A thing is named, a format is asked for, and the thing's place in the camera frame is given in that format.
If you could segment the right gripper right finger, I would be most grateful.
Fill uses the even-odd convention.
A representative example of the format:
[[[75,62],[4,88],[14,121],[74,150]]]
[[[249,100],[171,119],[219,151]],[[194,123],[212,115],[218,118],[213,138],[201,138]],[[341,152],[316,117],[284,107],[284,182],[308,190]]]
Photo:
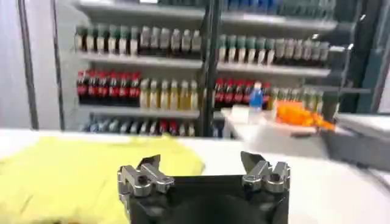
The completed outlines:
[[[290,189],[290,167],[286,162],[277,162],[274,166],[260,154],[241,152],[241,162],[246,174],[242,176],[242,185],[252,192],[266,190],[281,194]]]

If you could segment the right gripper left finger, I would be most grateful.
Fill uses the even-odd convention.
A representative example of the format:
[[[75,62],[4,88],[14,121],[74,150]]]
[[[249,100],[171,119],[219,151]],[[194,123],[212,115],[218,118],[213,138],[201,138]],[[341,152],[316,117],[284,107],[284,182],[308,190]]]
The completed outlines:
[[[136,167],[126,165],[118,169],[118,195],[121,201],[131,197],[148,197],[152,191],[168,193],[175,180],[159,170],[160,159],[161,155],[145,157]]]

